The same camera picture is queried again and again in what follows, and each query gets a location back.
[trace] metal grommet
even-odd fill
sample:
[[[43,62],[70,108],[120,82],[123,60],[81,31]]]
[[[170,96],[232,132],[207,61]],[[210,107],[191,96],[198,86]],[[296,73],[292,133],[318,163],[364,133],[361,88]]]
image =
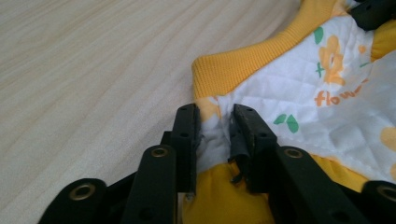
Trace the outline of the metal grommet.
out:
[[[151,156],[153,157],[164,157],[166,155],[168,155],[169,151],[166,148],[163,147],[158,147],[158,148],[154,148],[151,151]]]
[[[69,198],[73,201],[81,201],[91,197],[95,193],[95,185],[91,183],[82,184],[69,193]]]
[[[299,159],[303,156],[303,153],[301,151],[294,149],[294,148],[288,148],[284,152],[288,157],[295,158],[295,159]]]
[[[376,187],[376,190],[378,191],[379,194],[387,198],[388,200],[391,200],[396,203],[396,189],[380,185]]]

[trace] flower print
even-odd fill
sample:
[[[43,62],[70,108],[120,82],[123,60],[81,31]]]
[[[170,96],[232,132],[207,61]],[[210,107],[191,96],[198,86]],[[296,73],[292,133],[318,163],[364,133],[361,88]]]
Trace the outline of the flower print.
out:
[[[326,71],[324,81],[329,84],[335,83],[344,86],[346,82],[340,76],[340,72],[344,70],[344,55],[340,53],[340,44],[337,36],[330,36],[327,40],[327,47],[319,49],[319,58],[322,67]]]
[[[384,128],[381,132],[381,142],[389,149],[396,151],[396,127]]]
[[[366,46],[364,46],[364,45],[359,45],[359,46],[358,46],[358,50],[359,50],[359,52],[360,52],[361,54],[363,54],[363,53],[366,52],[367,48],[366,48]]]

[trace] white fabric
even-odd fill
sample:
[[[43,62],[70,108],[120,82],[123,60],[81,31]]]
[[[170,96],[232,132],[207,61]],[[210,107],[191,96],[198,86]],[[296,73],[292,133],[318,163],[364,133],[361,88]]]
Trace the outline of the white fabric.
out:
[[[321,70],[320,49],[332,52],[328,41],[335,37],[343,55],[343,85],[326,83]],[[233,104],[242,104],[259,112],[281,146],[300,147],[371,179],[395,182],[396,151],[381,137],[387,128],[396,130],[396,52],[370,63],[372,42],[373,33],[351,17],[333,18],[234,91],[218,96],[221,118],[214,115],[203,123],[198,171],[229,158],[230,114]],[[330,54],[331,66],[336,66],[335,54]]]

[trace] wooden table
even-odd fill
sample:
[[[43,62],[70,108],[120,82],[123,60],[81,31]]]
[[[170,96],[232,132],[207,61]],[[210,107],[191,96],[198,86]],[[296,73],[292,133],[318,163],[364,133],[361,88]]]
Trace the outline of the wooden table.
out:
[[[282,30],[297,0],[0,1],[0,223],[112,184],[193,102],[191,63]]]

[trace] mounting hole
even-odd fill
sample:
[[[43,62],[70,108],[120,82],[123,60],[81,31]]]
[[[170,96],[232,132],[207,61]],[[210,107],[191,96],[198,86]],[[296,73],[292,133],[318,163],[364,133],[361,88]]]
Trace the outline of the mounting hole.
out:
[[[294,158],[294,159],[299,159],[303,156],[303,153],[297,149],[294,148],[288,148],[285,150],[285,154],[288,157]]]
[[[167,154],[168,154],[168,149],[162,148],[162,147],[154,148],[151,151],[151,156],[153,156],[153,157],[164,157]]]
[[[86,183],[70,191],[69,198],[73,201],[81,201],[91,197],[94,193],[95,185]]]
[[[348,223],[350,220],[349,215],[343,211],[332,211],[330,215],[338,222]]]
[[[396,189],[388,186],[380,185],[376,188],[376,190],[386,199],[396,203]]]
[[[143,208],[139,212],[140,219],[145,220],[145,221],[152,220],[153,218],[155,218],[155,216],[156,216],[156,213],[155,213],[154,209],[152,209],[152,208]]]

